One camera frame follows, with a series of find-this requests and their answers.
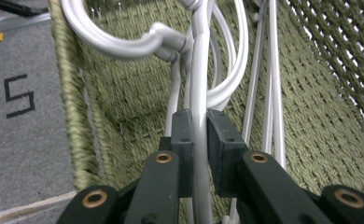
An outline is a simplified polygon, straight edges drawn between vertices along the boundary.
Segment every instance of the olive green woven fabric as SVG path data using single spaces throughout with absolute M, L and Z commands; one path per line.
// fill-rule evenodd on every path
M 154 21 L 164 22 L 182 33 L 186 32 L 189 24 L 189 12 L 174 0 L 134 3 L 122 11 L 118 10 L 117 5 L 104 6 L 101 2 L 97 1 L 95 5 L 102 9 L 101 17 L 94 16 L 94 21 L 110 34 L 122 38 L 139 37 Z M 298 1 L 291 2 L 297 12 L 300 6 L 305 6 Z M 234 36 L 237 36 L 233 2 L 221 0 L 217 3 Z M 163 135 L 171 84 L 170 65 L 155 57 L 132 63 L 101 55 L 71 32 L 58 0 L 50 0 L 50 5 L 75 187 L 84 189 L 93 184 L 107 184 L 122 188 L 139 176 L 147 155 L 157 150 Z M 249 19 L 250 60 L 245 79 L 226 109 L 239 130 L 244 119 L 255 42 L 253 15 L 257 11 L 258 8 L 249 1 L 246 12 Z M 364 73 L 355 77 L 351 74 L 362 72 L 360 68 L 354 72 L 346 69 L 348 72 L 341 75 L 342 71 L 333 65 L 334 57 L 322 57 L 325 54 L 322 49 L 330 55 L 340 54 L 343 60 L 347 60 L 340 52 L 343 49 L 331 48 L 324 45 L 329 44 L 328 41 L 318 40 L 316 47 L 304 32 L 303 25 L 313 27 L 302 17 L 297 17 L 287 2 L 281 1 L 278 31 L 287 171 L 300 186 L 315 193 L 330 184 L 345 184 L 364 191 L 364 119 L 359 113 L 360 106 L 364 107 L 361 101 L 364 100 L 364 88 L 358 91 L 351 84 L 363 82 Z M 265 74 L 266 52 L 262 74 Z M 356 54 L 353 55 L 359 64 L 359 60 L 364 62 L 364 58 L 358 59 Z M 260 149 L 264 79 L 263 76 L 259 79 L 256 119 L 250 141 L 250 147 L 255 150 Z M 352 103 L 349 96 L 355 99 L 357 105 Z M 98 150 L 94 150 L 95 141 L 98 142 Z M 215 198 L 214 204 L 217 217 L 227 213 L 228 201 Z
M 364 1 L 292 0 L 301 25 L 313 35 L 317 58 L 328 62 L 341 83 L 343 98 L 351 96 L 364 131 Z

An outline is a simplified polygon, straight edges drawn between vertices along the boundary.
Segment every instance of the black plastic bracket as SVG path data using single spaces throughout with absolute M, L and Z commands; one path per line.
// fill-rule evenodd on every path
M 147 159 L 126 224 L 178 223 L 179 158 L 171 151 L 152 153 Z
M 27 7 L 5 0 L 0 0 L 0 10 L 10 12 L 22 17 L 33 17 L 40 15 L 42 13 L 49 12 L 49 9 L 47 7 L 44 8 Z
M 191 114 L 187 109 L 173 114 L 173 129 L 170 150 L 179 156 L 179 197 L 191 197 L 193 186 L 193 148 L 194 139 L 191 126 Z
M 61 214 L 57 224 L 122 224 L 138 180 L 120 191 L 109 186 L 91 186 L 79 192 Z
M 238 173 L 246 185 L 245 190 L 240 191 L 239 199 L 243 200 L 248 193 L 259 208 L 264 223 L 331 223 L 268 154 L 247 151 L 238 164 Z
M 333 223 L 364 223 L 364 194 L 356 189 L 325 187 L 318 205 Z
M 248 151 L 244 139 L 225 113 L 207 112 L 208 160 L 214 179 L 215 192 L 220 197 L 236 197 L 236 166 Z

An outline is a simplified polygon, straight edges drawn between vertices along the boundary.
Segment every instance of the black painted number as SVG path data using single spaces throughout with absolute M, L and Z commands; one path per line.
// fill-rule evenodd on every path
M 14 95 L 14 96 L 12 96 L 10 94 L 9 83 L 17 81 L 19 79 L 23 79 L 23 78 L 27 78 L 27 75 L 24 74 L 24 75 L 20 75 L 20 76 L 17 76 L 17 77 L 10 77 L 10 78 L 5 79 L 4 85 L 5 85 L 6 100 L 7 100 L 7 103 L 8 103 L 8 102 L 11 102 L 11 101 L 15 101 L 15 100 L 19 100 L 21 98 L 28 97 L 28 100 L 30 102 L 30 106 L 28 108 L 23 109 L 23 110 L 18 110 L 18 111 L 15 111 L 13 113 L 7 114 L 7 119 L 11 119 L 11 118 L 14 118 L 14 117 L 17 117 L 19 115 L 22 115 L 22 114 L 25 114 L 25 113 L 28 113 L 30 111 L 35 110 L 34 92 L 33 91 L 28 91 L 26 93 L 19 94 L 19 95 Z

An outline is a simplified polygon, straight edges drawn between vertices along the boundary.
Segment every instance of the curved white rod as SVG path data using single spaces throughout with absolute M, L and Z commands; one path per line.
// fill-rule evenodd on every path
M 217 35 L 212 29 L 210 31 L 210 41 L 209 45 L 214 56 L 214 78 L 212 80 L 211 88 L 214 88 L 223 80 L 223 62 L 222 53 L 220 51 L 220 45 L 217 42 Z
M 228 74 L 231 73 L 232 68 L 234 67 L 236 53 L 235 53 L 235 46 L 234 46 L 234 40 L 232 39 L 231 30 L 229 28 L 228 23 L 225 20 L 225 17 L 223 16 L 222 12 L 219 9 L 219 6 L 217 3 L 214 3 L 213 8 L 214 17 L 217 20 L 217 23 L 220 26 L 220 31 L 223 34 L 223 37 L 225 38 L 226 47 L 228 50 Z
M 240 85 L 240 82 L 244 76 L 246 62 L 248 59 L 248 28 L 245 16 L 244 3 L 242 0 L 234 0 L 238 24 L 240 27 L 240 41 L 238 56 L 235 66 L 231 70 L 231 75 L 228 76 L 222 83 L 208 91 L 207 93 L 207 108 L 212 108 L 216 105 L 221 104 L 230 97 L 233 92 Z
M 212 215 L 210 181 L 208 174 L 206 94 L 209 50 L 208 2 L 200 0 L 193 9 L 191 31 L 193 33 L 193 61 L 190 75 L 190 111 L 194 134 L 193 151 L 193 212 L 195 223 L 214 223 Z
M 154 23 L 141 39 L 123 40 L 94 24 L 84 8 L 84 0 L 62 0 L 62 4 L 65 17 L 80 38 L 108 56 L 138 60 L 154 53 L 161 46 L 178 51 L 187 48 L 186 37 L 162 23 Z

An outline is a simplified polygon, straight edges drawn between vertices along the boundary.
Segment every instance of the gray carpet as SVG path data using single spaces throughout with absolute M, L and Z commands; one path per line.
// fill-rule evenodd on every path
M 17 1 L 45 7 L 46 0 Z M 0 211 L 73 190 L 50 25 L 0 42 Z M 62 209 L 16 223 L 55 223 Z

